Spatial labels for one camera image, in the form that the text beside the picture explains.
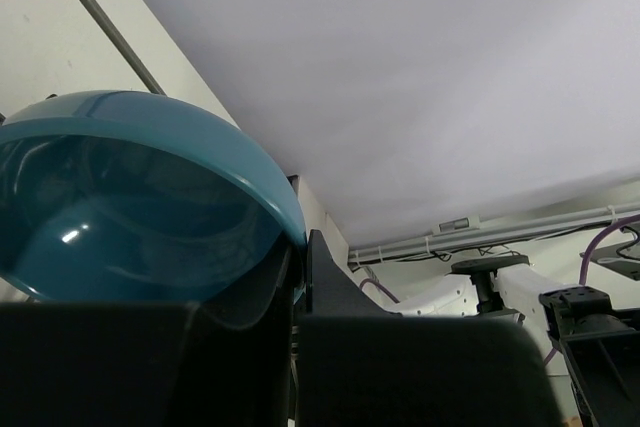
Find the blue bowl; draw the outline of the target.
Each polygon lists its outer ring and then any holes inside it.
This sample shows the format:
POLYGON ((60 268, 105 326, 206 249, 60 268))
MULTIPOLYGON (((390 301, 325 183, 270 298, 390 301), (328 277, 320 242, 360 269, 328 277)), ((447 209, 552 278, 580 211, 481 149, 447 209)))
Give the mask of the blue bowl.
POLYGON ((215 114, 88 91, 1 128, 1 275, 41 300, 205 301, 278 242, 306 247, 277 163, 215 114))

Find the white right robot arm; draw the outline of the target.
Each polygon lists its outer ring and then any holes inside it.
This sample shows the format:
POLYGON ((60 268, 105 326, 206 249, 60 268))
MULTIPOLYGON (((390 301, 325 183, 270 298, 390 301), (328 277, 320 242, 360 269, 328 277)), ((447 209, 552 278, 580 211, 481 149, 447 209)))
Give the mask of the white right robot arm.
POLYGON ((457 262, 406 300, 372 275, 359 287, 404 316, 512 320, 538 342, 565 425, 639 423, 637 301, 619 301, 600 285, 545 277, 524 255, 457 262))

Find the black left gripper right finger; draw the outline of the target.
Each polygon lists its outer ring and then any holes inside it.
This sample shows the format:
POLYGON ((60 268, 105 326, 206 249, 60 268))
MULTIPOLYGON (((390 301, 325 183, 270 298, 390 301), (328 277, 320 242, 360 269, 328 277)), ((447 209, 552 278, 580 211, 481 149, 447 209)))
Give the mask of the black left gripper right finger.
POLYGON ((305 268, 312 306, 298 321, 297 425, 559 425, 523 327, 388 312, 334 262, 317 229, 305 268))

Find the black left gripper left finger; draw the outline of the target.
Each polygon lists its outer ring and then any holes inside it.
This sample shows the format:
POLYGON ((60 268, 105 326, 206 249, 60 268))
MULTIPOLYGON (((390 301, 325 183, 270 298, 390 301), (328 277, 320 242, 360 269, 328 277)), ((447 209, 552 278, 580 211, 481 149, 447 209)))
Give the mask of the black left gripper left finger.
POLYGON ((5 426, 283 426, 295 256, 207 303, 1 308, 5 426))

